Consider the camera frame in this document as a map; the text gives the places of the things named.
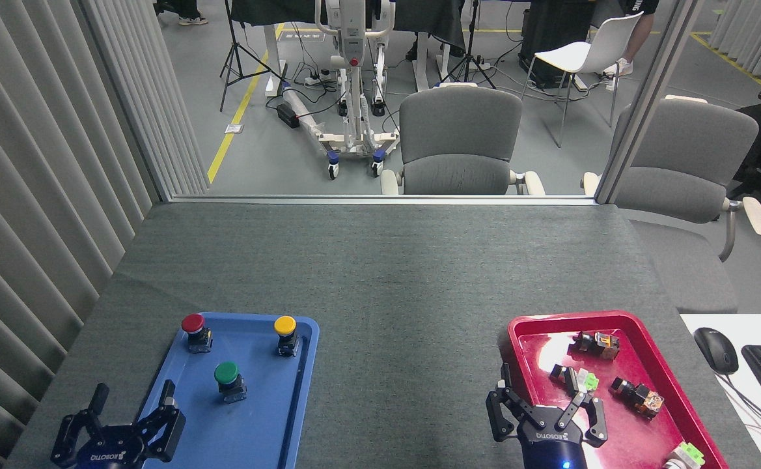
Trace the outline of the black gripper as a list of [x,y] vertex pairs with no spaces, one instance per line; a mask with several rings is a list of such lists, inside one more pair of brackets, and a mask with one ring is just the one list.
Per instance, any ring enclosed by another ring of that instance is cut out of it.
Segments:
[[[501,365],[500,373],[501,380],[486,398],[493,439],[503,442],[517,438],[525,468],[587,468],[583,440],[600,448],[609,437],[603,401],[594,394],[597,379],[592,378],[590,372],[560,370],[559,380],[570,397],[570,403],[563,410],[530,406],[514,391],[508,363]],[[502,407],[517,419],[516,425],[505,418]],[[588,416],[585,436],[573,421],[579,409],[585,410]]]
[[[51,461],[74,468],[141,468],[148,459],[174,458],[186,418],[174,398],[176,386],[164,380],[158,406],[135,425],[101,426],[109,386],[98,383],[89,405],[62,419]],[[76,451],[80,430],[89,440]]]

